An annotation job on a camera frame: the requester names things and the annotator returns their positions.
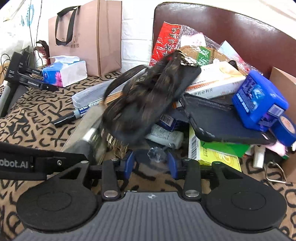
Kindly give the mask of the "pink cardboard storage box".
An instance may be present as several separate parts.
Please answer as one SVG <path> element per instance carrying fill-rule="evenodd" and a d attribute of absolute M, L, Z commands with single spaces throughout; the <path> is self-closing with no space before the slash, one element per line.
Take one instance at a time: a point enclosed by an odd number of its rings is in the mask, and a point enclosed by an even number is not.
<path fill-rule="evenodd" d="M 289 158 L 281 165 L 287 180 L 295 183 L 295 77 L 273 67 L 269 80 L 281 92 L 288 102 L 288 109 L 280 117 L 276 128 L 279 141 L 289 150 Z"/>

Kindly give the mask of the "red snack package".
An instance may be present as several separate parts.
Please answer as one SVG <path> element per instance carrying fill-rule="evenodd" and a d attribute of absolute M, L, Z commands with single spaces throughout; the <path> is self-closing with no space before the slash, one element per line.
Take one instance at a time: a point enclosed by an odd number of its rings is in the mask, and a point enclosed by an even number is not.
<path fill-rule="evenodd" d="M 152 51 L 151 60 L 149 62 L 150 67 L 177 49 L 181 28 L 181 25 L 163 22 L 156 44 Z"/>

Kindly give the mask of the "makeup brush in sleeve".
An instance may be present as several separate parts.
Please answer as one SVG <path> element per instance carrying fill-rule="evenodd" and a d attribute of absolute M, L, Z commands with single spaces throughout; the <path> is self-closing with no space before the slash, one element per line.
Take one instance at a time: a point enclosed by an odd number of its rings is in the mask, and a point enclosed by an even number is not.
<path fill-rule="evenodd" d="M 83 154 L 91 164 L 100 165 L 106 153 L 106 144 L 99 128 L 77 127 L 61 151 Z"/>

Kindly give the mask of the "dark camouflage strap bag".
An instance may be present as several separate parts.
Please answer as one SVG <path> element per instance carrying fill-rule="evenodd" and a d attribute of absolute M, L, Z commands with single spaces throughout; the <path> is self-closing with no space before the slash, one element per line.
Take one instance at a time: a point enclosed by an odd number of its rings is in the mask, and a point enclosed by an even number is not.
<path fill-rule="evenodd" d="M 123 86 L 120 97 L 102 115 L 103 136 L 112 136 L 123 144 L 140 141 L 200 73 L 201 67 L 180 50 L 152 67 L 138 65 L 126 71 L 104 93 L 106 99 Z"/>

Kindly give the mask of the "metal binder clip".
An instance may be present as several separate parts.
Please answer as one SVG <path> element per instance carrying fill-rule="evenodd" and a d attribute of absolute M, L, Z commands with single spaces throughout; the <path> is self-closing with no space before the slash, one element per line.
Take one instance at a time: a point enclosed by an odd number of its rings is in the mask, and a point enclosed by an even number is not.
<path fill-rule="evenodd" d="M 269 161 L 263 168 L 268 182 L 287 184 L 285 172 L 278 163 Z"/>

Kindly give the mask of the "dark brown wooden headboard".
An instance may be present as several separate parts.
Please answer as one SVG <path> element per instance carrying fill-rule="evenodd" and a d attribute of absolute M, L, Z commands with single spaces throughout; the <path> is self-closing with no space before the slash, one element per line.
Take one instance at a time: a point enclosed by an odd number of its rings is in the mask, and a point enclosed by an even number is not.
<path fill-rule="evenodd" d="M 273 67 L 295 75 L 295 39 L 264 22 L 208 5 L 164 2 L 154 10 L 154 44 L 163 22 L 187 25 L 217 43 L 227 41 L 266 77 Z"/>

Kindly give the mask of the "green yellow medicine box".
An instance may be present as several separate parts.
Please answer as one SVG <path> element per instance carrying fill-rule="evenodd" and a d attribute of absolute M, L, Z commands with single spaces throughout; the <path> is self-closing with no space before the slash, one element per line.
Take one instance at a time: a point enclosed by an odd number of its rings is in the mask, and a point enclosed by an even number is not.
<path fill-rule="evenodd" d="M 239 158 L 249 147 L 245 144 L 204 142 L 196 137 L 193 127 L 189 127 L 188 158 L 199 161 L 201 165 L 211 166 L 219 161 L 241 172 Z"/>

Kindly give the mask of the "white orange medicine box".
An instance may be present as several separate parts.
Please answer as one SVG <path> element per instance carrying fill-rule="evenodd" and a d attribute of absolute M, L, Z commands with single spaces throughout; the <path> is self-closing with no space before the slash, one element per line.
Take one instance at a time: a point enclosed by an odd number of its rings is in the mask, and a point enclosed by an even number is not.
<path fill-rule="evenodd" d="M 201 66 L 200 75 L 187 87 L 186 93 L 207 99 L 232 94 L 245 76 L 226 61 Z"/>

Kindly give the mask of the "blue tape roll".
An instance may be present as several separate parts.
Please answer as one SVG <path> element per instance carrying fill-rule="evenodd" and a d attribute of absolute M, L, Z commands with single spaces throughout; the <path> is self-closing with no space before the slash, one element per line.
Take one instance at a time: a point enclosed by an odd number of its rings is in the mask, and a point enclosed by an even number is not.
<path fill-rule="evenodd" d="M 295 123 L 285 114 L 281 115 L 272 125 L 271 131 L 277 140 L 286 147 L 292 146 L 296 141 Z"/>

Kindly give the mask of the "black phone case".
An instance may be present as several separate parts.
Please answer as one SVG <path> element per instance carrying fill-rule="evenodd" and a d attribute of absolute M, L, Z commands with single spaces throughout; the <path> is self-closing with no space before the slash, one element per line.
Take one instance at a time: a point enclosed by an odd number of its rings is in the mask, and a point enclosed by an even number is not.
<path fill-rule="evenodd" d="M 276 137 L 271 131 L 261 132 L 245 128 L 231 105 L 210 99 L 182 94 L 179 102 L 184 108 L 196 137 L 204 142 L 272 145 Z"/>

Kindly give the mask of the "black device on stand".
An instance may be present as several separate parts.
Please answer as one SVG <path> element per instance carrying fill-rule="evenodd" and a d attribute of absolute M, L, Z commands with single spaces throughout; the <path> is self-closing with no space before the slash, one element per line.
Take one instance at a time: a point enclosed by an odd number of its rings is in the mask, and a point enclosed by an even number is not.
<path fill-rule="evenodd" d="M 29 48 L 25 48 L 20 53 L 14 52 L 8 65 L 4 80 L 8 83 L 1 94 L 1 117 L 8 113 L 13 98 L 19 86 L 34 87 L 39 90 L 56 91 L 58 87 L 46 83 L 44 80 L 33 78 L 30 75 L 35 74 L 38 77 L 43 77 L 41 70 L 31 68 L 29 66 L 30 53 Z"/>

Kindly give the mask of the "blue plastic bottle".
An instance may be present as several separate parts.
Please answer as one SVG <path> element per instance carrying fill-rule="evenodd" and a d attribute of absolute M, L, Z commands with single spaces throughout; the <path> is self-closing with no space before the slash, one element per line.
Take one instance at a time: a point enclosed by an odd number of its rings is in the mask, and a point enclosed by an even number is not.
<path fill-rule="evenodd" d="M 232 97 L 243 125 L 267 132 L 288 109 L 288 101 L 277 87 L 255 70 L 251 70 Z"/>

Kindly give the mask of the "black marker pen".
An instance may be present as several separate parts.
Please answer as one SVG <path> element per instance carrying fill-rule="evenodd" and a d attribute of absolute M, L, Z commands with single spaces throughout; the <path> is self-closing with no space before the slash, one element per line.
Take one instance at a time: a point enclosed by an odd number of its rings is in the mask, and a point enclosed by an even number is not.
<path fill-rule="evenodd" d="M 86 114 L 86 112 L 90 109 L 90 106 L 84 106 L 82 108 L 76 109 L 60 118 L 58 118 L 57 120 L 53 121 L 53 125 L 56 128 L 62 127 L 63 125 L 69 124 L 72 121 L 75 121 L 79 118 L 81 118 L 82 116 L 84 116 L 84 114 Z"/>

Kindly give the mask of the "pink paper shopping bag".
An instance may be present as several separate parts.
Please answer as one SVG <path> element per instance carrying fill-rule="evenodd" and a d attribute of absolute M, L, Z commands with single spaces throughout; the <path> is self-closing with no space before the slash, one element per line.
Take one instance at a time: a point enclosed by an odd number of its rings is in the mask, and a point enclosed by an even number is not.
<path fill-rule="evenodd" d="M 70 6 L 48 21 L 50 56 L 77 56 L 90 76 L 121 68 L 121 1 Z"/>

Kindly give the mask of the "tissue pack blue pink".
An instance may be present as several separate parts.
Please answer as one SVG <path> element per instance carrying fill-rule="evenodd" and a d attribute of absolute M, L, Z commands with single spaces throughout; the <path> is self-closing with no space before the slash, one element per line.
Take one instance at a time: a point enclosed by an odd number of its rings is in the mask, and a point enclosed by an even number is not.
<path fill-rule="evenodd" d="M 86 61 L 78 56 L 54 56 L 54 62 L 42 69 L 44 82 L 57 87 L 67 87 L 87 78 Z"/>

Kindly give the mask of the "clear plastic pen case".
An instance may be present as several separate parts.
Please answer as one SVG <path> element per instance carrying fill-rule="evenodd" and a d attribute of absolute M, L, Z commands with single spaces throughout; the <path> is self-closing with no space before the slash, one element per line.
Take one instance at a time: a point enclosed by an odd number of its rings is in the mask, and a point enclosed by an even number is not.
<path fill-rule="evenodd" d="M 113 80 L 104 81 L 74 94 L 72 96 L 74 108 L 79 109 L 93 102 L 102 100 L 107 87 L 109 87 L 112 82 Z"/>

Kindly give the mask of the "white small tube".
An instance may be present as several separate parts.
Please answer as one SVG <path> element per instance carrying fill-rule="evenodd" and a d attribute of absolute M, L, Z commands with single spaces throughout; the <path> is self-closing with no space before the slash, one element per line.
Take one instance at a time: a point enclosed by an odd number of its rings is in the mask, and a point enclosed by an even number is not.
<path fill-rule="evenodd" d="M 175 149 L 179 149 L 182 145 L 184 134 L 179 131 L 167 131 L 161 126 L 153 125 L 151 132 L 145 136 L 147 140 L 155 142 L 157 144 L 169 147 L 170 144 L 175 146 Z"/>

